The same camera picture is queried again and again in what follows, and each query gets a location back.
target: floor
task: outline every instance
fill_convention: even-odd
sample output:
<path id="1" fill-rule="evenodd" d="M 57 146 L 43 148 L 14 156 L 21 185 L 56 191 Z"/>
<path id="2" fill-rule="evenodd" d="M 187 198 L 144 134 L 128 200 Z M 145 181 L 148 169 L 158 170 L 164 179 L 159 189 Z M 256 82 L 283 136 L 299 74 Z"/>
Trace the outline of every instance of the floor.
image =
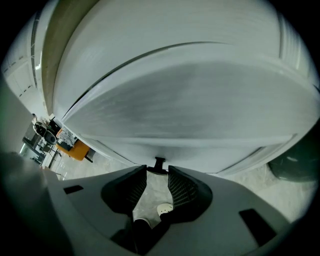
<path id="1" fill-rule="evenodd" d="M 94 154 L 93 163 L 91 163 L 86 159 L 75 160 L 61 152 L 61 157 L 59 155 L 56 157 L 51 170 L 57 173 L 60 180 L 70 180 L 111 173 L 128 167 L 130 166 L 113 158 L 105 158 L 98 153 Z M 304 214 L 318 187 L 315 181 L 297 183 L 279 180 L 266 164 L 251 171 L 224 178 L 253 191 L 278 209 L 290 222 Z M 148 217 L 151 227 L 154 227 L 160 221 L 157 205 L 162 203 L 172 203 L 168 189 L 168 176 L 147 172 L 147 187 L 133 210 L 134 219 Z"/>

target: tile floor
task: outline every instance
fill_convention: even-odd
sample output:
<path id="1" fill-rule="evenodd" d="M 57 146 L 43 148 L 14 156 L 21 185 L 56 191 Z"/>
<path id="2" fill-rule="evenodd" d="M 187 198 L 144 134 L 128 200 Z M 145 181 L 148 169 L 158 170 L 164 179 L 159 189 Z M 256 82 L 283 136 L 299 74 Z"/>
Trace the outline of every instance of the tile floor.
<path id="1" fill-rule="evenodd" d="M 56 157 L 51 170 L 60 174 L 60 180 L 69 180 L 111 173 L 128 167 L 130 166 L 98 153 L 94 154 L 91 163 L 86 159 L 75 160 L 62 152 L 61 157 Z M 304 214 L 318 187 L 317 182 L 297 183 L 279 180 L 273 176 L 266 164 L 251 171 L 225 176 L 224 179 L 247 187 L 278 209 L 290 222 Z M 148 172 L 147 187 L 133 211 L 133 216 L 135 219 L 152 216 L 150 224 L 155 226 L 160 221 L 157 205 L 170 202 L 172 197 L 168 189 L 168 176 Z"/>

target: black rectangular slot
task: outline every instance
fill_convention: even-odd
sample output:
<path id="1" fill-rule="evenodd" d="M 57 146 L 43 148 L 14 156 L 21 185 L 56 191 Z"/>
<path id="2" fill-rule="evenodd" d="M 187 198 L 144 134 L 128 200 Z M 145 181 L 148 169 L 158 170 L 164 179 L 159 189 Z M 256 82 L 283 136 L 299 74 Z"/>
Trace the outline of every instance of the black rectangular slot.
<path id="1" fill-rule="evenodd" d="M 259 246 L 263 246 L 277 235 L 254 209 L 242 210 L 239 214 Z"/>
<path id="2" fill-rule="evenodd" d="M 64 188 L 64 192 L 66 194 L 71 194 L 71 193 L 74 193 L 74 192 L 77 192 L 79 190 L 83 190 L 84 188 L 82 186 L 79 186 L 79 185 L 75 185 L 75 186 L 70 186 L 70 187 L 66 187 Z"/>

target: marble floor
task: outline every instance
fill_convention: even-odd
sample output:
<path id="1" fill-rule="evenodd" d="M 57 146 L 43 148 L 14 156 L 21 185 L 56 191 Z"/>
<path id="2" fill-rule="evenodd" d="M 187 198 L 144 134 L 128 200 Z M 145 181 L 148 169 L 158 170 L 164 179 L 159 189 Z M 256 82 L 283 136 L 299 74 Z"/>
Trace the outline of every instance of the marble floor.
<path id="1" fill-rule="evenodd" d="M 60 180 L 78 179 L 115 172 L 130 166 L 113 158 L 106 158 L 97 152 L 93 156 L 93 163 L 86 159 L 75 160 L 61 152 L 51 166 L 51 170 L 58 174 Z M 290 182 L 277 179 L 270 171 L 268 165 L 247 172 L 223 177 L 237 182 L 270 205 L 278 209 L 290 222 L 303 216 L 308 208 L 318 183 Z M 157 213 L 157 205 L 172 203 L 172 197 L 168 189 L 168 176 L 155 175 L 147 172 L 147 187 L 133 211 L 133 217 L 150 218 L 150 224 L 154 227 L 160 221 Z"/>

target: orange chair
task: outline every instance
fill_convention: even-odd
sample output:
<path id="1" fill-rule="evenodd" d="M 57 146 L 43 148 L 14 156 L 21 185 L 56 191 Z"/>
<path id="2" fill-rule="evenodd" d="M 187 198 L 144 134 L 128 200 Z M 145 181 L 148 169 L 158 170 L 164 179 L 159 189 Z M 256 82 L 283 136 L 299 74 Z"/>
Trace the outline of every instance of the orange chair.
<path id="1" fill-rule="evenodd" d="M 56 144 L 56 147 L 58 150 L 66 153 L 68 156 L 70 156 L 74 159 L 82 161 L 84 158 L 86 158 L 87 160 L 89 160 L 92 163 L 92 160 L 86 157 L 89 150 L 90 150 L 90 147 L 87 146 L 86 144 L 84 144 L 79 139 L 69 151 L 67 151 L 63 147 L 59 146 L 58 144 Z"/>

